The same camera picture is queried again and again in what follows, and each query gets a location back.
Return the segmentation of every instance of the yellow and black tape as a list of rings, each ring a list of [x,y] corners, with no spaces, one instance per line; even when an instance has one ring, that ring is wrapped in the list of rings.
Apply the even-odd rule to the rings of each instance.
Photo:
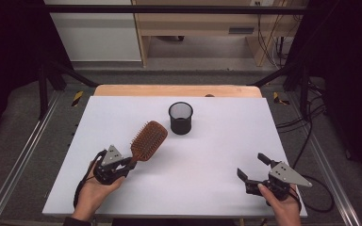
[[[74,97],[73,102],[72,102],[72,106],[77,106],[78,105],[78,102],[80,101],[82,94],[83,94],[83,91],[78,91],[75,94],[75,97]]]
[[[279,97],[278,97],[278,93],[274,93],[274,102],[276,104],[282,104],[282,105],[289,105],[289,101],[282,101]]]

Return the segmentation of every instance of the hand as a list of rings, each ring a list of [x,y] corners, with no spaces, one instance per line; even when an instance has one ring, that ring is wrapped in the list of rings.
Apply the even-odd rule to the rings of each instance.
[[[290,185],[294,190],[296,190],[296,185]],[[279,201],[272,192],[263,186],[262,184],[258,185],[260,193],[263,197],[269,202],[272,207],[272,211],[275,214],[275,220],[279,226],[299,226],[301,225],[301,219],[299,217],[299,205],[298,203],[290,196],[284,201]]]
[[[100,184],[90,171],[88,178],[78,196],[78,204],[72,214],[72,218],[89,221],[95,211],[101,206],[105,198],[114,190],[118,189],[125,177],[120,177],[113,184],[105,186]]]

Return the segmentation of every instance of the table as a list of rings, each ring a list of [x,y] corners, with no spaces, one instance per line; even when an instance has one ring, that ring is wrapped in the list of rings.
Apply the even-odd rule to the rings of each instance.
[[[229,97],[233,92],[238,97]],[[117,96],[103,96],[110,93]],[[207,94],[216,97],[202,97]],[[257,153],[287,162],[267,101],[260,96],[257,88],[237,86],[99,87],[90,97],[42,212],[69,216],[75,187],[96,154],[110,144],[130,154],[132,137],[145,122],[155,120],[168,129],[168,137],[148,162],[130,171],[96,214],[118,218],[272,216],[263,198],[245,193],[237,176],[240,168],[253,180],[267,179],[270,168],[256,158]],[[185,136],[170,130],[167,109],[177,101],[194,108],[192,130]],[[304,208],[301,216],[307,216]]]

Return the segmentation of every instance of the black cup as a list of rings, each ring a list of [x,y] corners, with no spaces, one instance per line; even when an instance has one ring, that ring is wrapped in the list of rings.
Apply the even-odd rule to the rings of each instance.
[[[170,106],[170,124],[172,131],[177,135],[185,135],[192,128],[193,109],[188,103],[177,102]]]

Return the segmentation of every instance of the white wall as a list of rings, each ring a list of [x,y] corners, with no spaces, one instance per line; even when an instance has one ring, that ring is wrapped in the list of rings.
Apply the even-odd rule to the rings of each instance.
[[[131,5],[130,0],[44,0],[46,5]],[[71,61],[141,61],[132,14],[51,13]]]

